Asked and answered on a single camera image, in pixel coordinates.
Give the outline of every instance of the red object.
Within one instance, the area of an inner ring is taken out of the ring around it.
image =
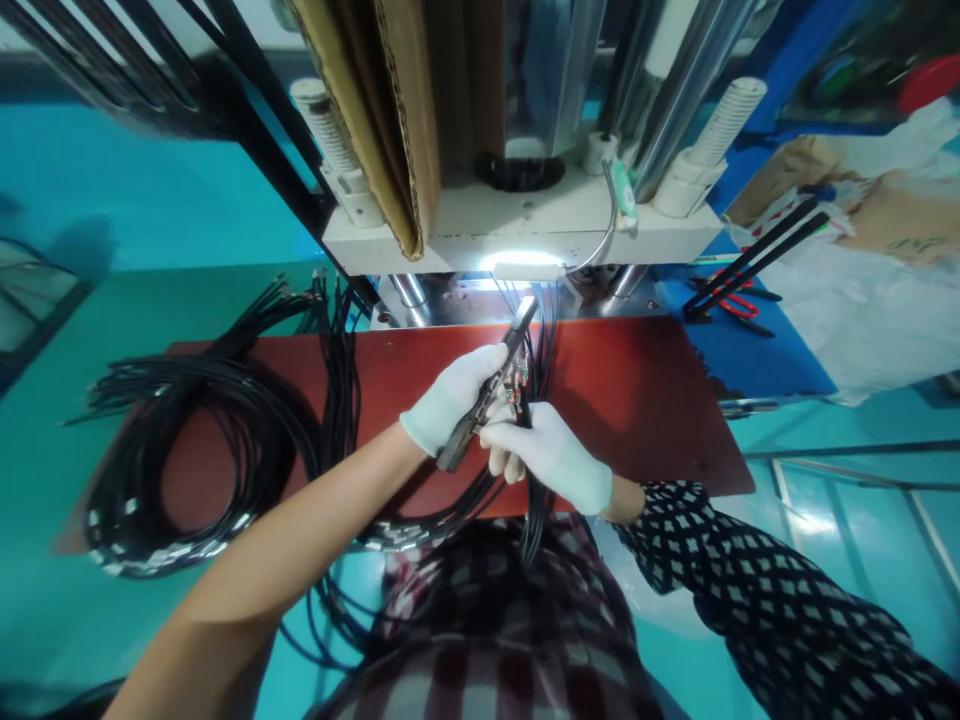
[[[740,307],[734,307],[733,303],[736,303]],[[736,315],[737,317],[745,318],[755,318],[760,314],[759,308],[751,302],[747,302],[742,297],[736,294],[727,295],[727,297],[720,301],[720,307],[726,310],[731,315]]]
[[[730,278],[728,285],[732,282],[735,282],[735,278],[740,277],[741,273],[735,273],[733,278]],[[753,287],[753,278],[748,278],[744,283],[740,285],[742,288],[752,288]],[[713,294],[716,295],[718,292],[723,290],[723,288],[717,288],[713,291]],[[731,315],[736,315],[737,317],[743,317],[747,319],[753,319],[760,315],[760,308],[754,305],[752,302],[744,300],[742,297],[737,295],[735,292],[730,293],[727,297],[720,301],[720,307],[726,310]]]
[[[358,334],[357,369],[363,390],[362,445],[411,407],[454,359],[498,342],[504,325],[385,330]],[[197,353],[209,343],[176,343],[169,352]],[[754,490],[753,478],[730,434],[706,374],[683,328],[673,319],[616,318],[561,322],[557,327],[553,389],[557,407],[587,449],[614,472],[638,482],[695,480],[713,495]],[[322,414],[327,380],[316,337],[261,338],[251,351],[294,382]],[[459,497],[482,469],[487,453],[474,442],[455,474],[431,464],[391,501],[385,515],[416,517]],[[161,492],[182,528],[217,517],[232,490],[233,461],[213,418],[197,413],[164,468]],[[290,495],[306,482],[297,463]],[[523,483],[507,487],[484,517],[522,515]],[[84,552],[81,499],[61,552]],[[556,510],[570,506],[558,502]]]
[[[897,98],[897,109],[909,115],[948,95],[958,83],[960,53],[930,60],[907,75]]]

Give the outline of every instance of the wire cutters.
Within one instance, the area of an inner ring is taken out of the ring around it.
[[[709,282],[707,278],[700,277],[699,275],[693,275],[690,277],[690,287],[692,287],[694,290],[699,290],[701,287],[706,285],[707,282]],[[736,279],[731,278],[731,282],[736,282]],[[736,292],[727,295],[727,297],[721,300],[719,303],[720,307],[728,312],[734,320],[749,330],[752,330],[763,337],[776,337],[774,332],[767,330],[762,325],[758,325],[757,323],[753,322],[754,318],[760,315],[760,309],[752,302],[740,297],[740,295],[750,295],[752,297],[770,300],[772,302],[780,302],[783,300],[783,298],[776,293],[770,292],[769,290],[761,290],[758,287],[754,287],[753,278],[749,278],[737,288]]]

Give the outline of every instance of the teal floor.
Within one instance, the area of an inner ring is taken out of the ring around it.
[[[35,715],[125,675],[201,572],[125,581],[104,575],[85,556],[50,554],[119,420],[69,428],[58,423],[77,414],[84,388],[111,360],[160,352],[174,340],[216,336],[276,274],[287,272],[303,285],[312,267],[114,274],[0,401],[0,715]],[[732,428],[745,452],[954,439],[960,410],[932,410],[907,389],[855,410],[806,402]],[[907,481],[956,482],[960,476],[957,460],[942,454],[868,457],[846,465]],[[721,499],[717,506],[785,541],[789,515],[804,552],[842,586],[893,612],[922,652],[960,678],[960,606],[900,493],[789,468],[793,509],[786,513],[769,467],[752,468],[757,493]],[[945,545],[960,558],[960,497],[924,497]],[[599,528],[598,542],[633,603],[641,656],[670,698],[668,714],[763,717],[722,643],[697,620],[689,595],[654,596],[611,535]],[[337,572],[348,591],[372,599],[381,569],[382,558],[367,554],[349,557]],[[288,621],[294,633],[306,633],[302,607]],[[258,717],[300,717],[337,679],[318,674],[280,639]]]

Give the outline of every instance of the forearm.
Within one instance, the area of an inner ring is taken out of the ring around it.
[[[949,679],[892,616],[776,538],[714,510],[700,485],[649,486],[643,513],[617,532],[654,590],[693,592],[700,618],[726,638],[771,717],[801,708],[826,717],[844,697],[857,717],[887,715],[894,702],[904,716],[939,717],[949,705]]]
[[[615,525],[630,525],[643,513],[647,495],[643,485],[613,476],[613,497],[603,511],[603,519]]]
[[[238,537],[176,617],[275,626],[425,458],[394,423]]]

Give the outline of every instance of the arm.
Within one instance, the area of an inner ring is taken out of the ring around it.
[[[700,485],[642,488],[613,475],[552,407],[533,406],[532,425],[488,426],[481,437],[518,455],[584,514],[615,523],[654,590],[690,589],[771,716],[802,708],[813,717],[953,717],[956,686],[884,610],[848,595],[779,540],[715,511]]]
[[[264,515],[200,578],[107,718],[252,715],[277,625],[476,401],[506,348],[456,360],[371,442]]]

